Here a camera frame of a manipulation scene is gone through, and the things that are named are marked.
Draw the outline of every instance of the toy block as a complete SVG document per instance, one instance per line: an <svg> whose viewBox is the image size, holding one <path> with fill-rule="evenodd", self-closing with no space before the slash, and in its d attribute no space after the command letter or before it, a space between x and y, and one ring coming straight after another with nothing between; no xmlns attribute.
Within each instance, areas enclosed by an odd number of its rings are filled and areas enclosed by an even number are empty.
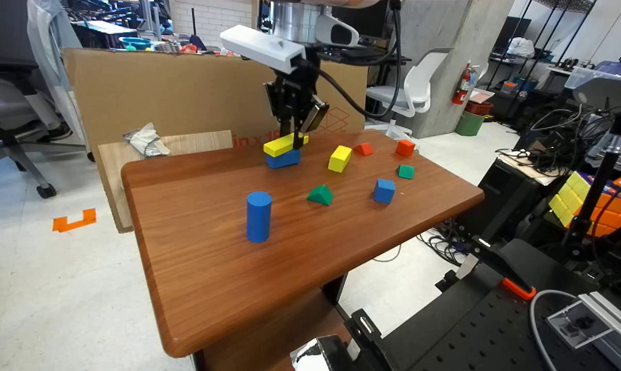
<svg viewBox="0 0 621 371"><path fill-rule="evenodd" d="M293 151L293 133L273 137L273 140L264 144L264 152L268 157L281 157L281 155L290 152L290 151Z"/></svg>
<svg viewBox="0 0 621 371"><path fill-rule="evenodd" d="M349 146L335 146L335 151L329 155L328 170L344 172L344 169L346 169L346 165L351 160L351 155L352 155L352 148L349 148Z"/></svg>
<svg viewBox="0 0 621 371"><path fill-rule="evenodd" d="M412 140L398 140L396 142L396 155L412 157L412 152L414 152L414 142Z"/></svg>
<svg viewBox="0 0 621 371"><path fill-rule="evenodd" d="M284 152L281 157L268 157L265 155L265 165L269 169L293 167L293 165L299 165L299 163L300 163L300 151L290 151L290 152Z"/></svg>
<svg viewBox="0 0 621 371"><path fill-rule="evenodd" d="M247 195L247 238L261 244L269 235L269 206L271 198L265 192L251 192Z"/></svg>
<svg viewBox="0 0 621 371"><path fill-rule="evenodd" d="M315 201L315 204L322 204L322 206L329 206L334 195L331 195L331 189L328 185L318 185L310 192L307 199Z"/></svg>
<svg viewBox="0 0 621 371"><path fill-rule="evenodd" d="M390 204L396 192L396 183L384 178L375 179L372 199L379 204Z"/></svg>
<svg viewBox="0 0 621 371"><path fill-rule="evenodd" d="M355 146L355 152L361 155L361 157L371 157L372 146L371 146L371 142L361 142L361 144Z"/></svg>
<svg viewBox="0 0 621 371"><path fill-rule="evenodd" d="M396 167L396 175L400 179L412 179L414 178L414 167L412 165L398 165Z"/></svg>

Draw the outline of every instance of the green object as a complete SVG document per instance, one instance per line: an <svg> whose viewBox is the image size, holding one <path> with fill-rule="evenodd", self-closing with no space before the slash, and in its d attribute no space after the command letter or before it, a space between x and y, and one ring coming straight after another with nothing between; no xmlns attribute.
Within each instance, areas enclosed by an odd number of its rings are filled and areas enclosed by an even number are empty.
<svg viewBox="0 0 621 371"><path fill-rule="evenodd" d="M414 167L412 165L398 165L396 167L396 175L400 179L412 179L414 178Z"/></svg>
<svg viewBox="0 0 621 371"><path fill-rule="evenodd" d="M458 120L455 131L461 136L476 136L480 123L482 123L482 116L463 112Z"/></svg>
<svg viewBox="0 0 621 371"><path fill-rule="evenodd" d="M334 195L331 195L331 189L328 185L318 185L310 192L307 199L315 201L315 204L322 204L322 206L329 206Z"/></svg>

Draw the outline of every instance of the gray floor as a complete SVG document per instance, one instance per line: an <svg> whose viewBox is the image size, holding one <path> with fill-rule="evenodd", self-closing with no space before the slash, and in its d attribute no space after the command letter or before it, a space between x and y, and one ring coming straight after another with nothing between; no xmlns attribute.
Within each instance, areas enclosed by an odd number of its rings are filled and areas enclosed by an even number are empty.
<svg viewBox="0 0 621 371"><path fill-rule="evenodd" d="M418 140L425 157L471 183L492 163L495 148L514 142L515 133L497 123L485 123L474 137ZM27 172L0 160L0 371L193 369L190 358L162 352L134 235L114 228L82 151L33 158L55 183L55 198L40 199ZM95 208L98 220L72 233L52 230L55 217L77 219L82 208ZM352 269L343 306L367 309L387 334L437 297L433 284L447 268L411 238L394 262Z"/></svg>

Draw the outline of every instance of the fire extinguisher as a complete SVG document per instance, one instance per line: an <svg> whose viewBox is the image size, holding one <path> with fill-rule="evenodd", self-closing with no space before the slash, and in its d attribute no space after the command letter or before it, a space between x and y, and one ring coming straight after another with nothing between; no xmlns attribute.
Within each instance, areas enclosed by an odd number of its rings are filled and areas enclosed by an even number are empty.
<svg viewBox="0 0 621 371"><path fill-rule="evenodd" d="M474 68L469 63L466 63L466 69L459 74L458 86L455 86L454 96L452 96L454 105L466 102L466 96L474 86L471 77L474 77Z"/></svg>

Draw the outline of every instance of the chair wheel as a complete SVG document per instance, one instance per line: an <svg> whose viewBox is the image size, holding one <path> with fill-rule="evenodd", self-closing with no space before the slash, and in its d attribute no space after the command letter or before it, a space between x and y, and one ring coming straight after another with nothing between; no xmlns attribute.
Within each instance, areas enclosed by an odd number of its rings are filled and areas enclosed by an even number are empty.
<svg viewBox="0 0 621 371"><path fill-rule="evenodd" d="M52 195L58 193L52 183L37 185L37 192L39 192L40 198L52 198Z"/></svg>

